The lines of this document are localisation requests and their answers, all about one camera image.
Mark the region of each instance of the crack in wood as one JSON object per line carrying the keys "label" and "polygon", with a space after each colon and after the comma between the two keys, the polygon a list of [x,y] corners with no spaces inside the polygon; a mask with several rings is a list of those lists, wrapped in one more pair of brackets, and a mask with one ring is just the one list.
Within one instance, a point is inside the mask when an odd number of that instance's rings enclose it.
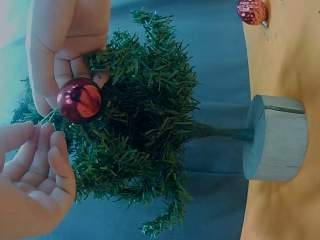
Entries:
{"label": "crack in wood", "polygon": [[297,110],[297,109],[281,107],[281,106],[265,105],[264,109],[265,110],[274,110],[274,111],[284,112],[284,113],[291,113],[291,114],[303,114],[303,115],[306,114],[306,112],[304,110]]}

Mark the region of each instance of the hand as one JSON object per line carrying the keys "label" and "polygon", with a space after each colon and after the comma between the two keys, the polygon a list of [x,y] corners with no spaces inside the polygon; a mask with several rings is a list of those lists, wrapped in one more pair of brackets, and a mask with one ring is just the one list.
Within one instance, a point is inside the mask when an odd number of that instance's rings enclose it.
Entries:
{"label": "hand", "polygon": [[[106,50],[110,0],[32,0],[26,52],[33,101],[47,116],[57,107],[59,89],[77,77],[91,78],[84,63],[89,52]],[[109,73],[93,77],[100,87]]]}
{"label": "hand", "polygon": [[[13,160],[4,164],[6,153],[20,146]],[[0,239],[50,233],[76,195],[64,134],[49,123],[0,127],[0,195]]]}

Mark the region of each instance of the red ornament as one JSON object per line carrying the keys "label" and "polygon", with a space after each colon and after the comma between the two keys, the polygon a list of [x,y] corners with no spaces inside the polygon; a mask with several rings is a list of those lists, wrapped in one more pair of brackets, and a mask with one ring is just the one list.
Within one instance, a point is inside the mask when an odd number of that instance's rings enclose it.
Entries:
{"label": "red ornament", "polygon": [[101,108],[99,87],[92,80],[78,77],[65,84],[57,96],[62,116],[74,124],[86,124]]}
{"label": "red ornament", "polygon": [[262,0],[240,0],[236,6],[240,19],[249,25],[268,27],[268,8]]}

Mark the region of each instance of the faceted red ornament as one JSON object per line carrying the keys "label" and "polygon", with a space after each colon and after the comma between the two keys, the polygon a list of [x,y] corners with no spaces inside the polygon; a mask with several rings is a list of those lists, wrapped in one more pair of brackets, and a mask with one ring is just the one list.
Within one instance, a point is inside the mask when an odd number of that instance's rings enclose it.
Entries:
{"label": "faceted red ornament", "polygon": [[101,108],[99,87],[92,80],[78,77],[65,84],[57,96],[62,116],[74,124],[86,124]]}
{"label": "faceted red ornament", "polygon": [[262,0],[240,0],[236,6],[240,19],[249,25],[267,27],[268,8]]}

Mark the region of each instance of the finger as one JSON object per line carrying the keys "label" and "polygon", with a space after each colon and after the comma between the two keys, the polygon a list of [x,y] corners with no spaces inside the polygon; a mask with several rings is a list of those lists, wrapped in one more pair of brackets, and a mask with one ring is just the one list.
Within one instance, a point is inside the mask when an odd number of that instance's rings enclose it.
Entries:
{"label": "finger", "polygon": [[[62,158],[66,161],[69,160],[69,155],[68,155],[68,149],[67,149],[67,143],[66,143],[66,139],[65,136],[63,134],[63,132],[61,131],[55,131],[52,135],[51,135],[51,139],[50,139],[50,147],[57,147]],[[49,176],[48,178],[52,181],[56,181],[56,174],[55,171],[52,167],[50,167],[49,170]]]}
{"label": "finger", "polygon": [[54,126],[52,124],[45,123],[41,126],[31,169],[23,175],[21,182],[28,183],[36,188],[44,179],[48,178],[50,168],[48,152],[50,150],[50,137],[53,132]]}
{"label": "finger", "polygon": [[83,78],[91,79],[90,68],[85,64],[83,55],[80,55],[77,58],[72,59],[70,63],[71,63],[72,73],[75,78],[83,77]]}
{"label": "finger", "polygon": [[[106,51],[107,50],[107,46],[104,44],[101,47],[102,51]],[[102,87],[108,82],[109,80],[109,68],[107,67],[105,71],[100,71],[97,72],[94,76],[93,76],[93,81],[99,86],[100,89],[102,89]]]}
{"label": "finger", "polygon": [[66,214],[76,197],[76,181],[74,171],[64,159],[59,149],[54,146],[48,154],[50,166],[56,174],[56,185],[50,197],[59,205],[63,214]]}
{"label": "finger", "polygon": [[11,152],[28,141],[35,130],[32,121],[0,126],[0,151]]}
{"label": "finger", "polygon": [[69,60],[54,59],[54,78],[61,89],[67,82],[73,79]]}
{"label": "finger", "polygon": [[73,19],[76,0],[32,0],[26,35],[26,53],[34,103],[41,115],[48,109],[44,96],[56,107],[59,87],[53,79],[54,56],[62,47]]}
{"label": "finger", "polygon": [[13,160],[4,165],[2,174],[12,183],[20,181],[23,175],[29,171],[37,150],[41,126],[33,131],[32,137],[19,149]]}

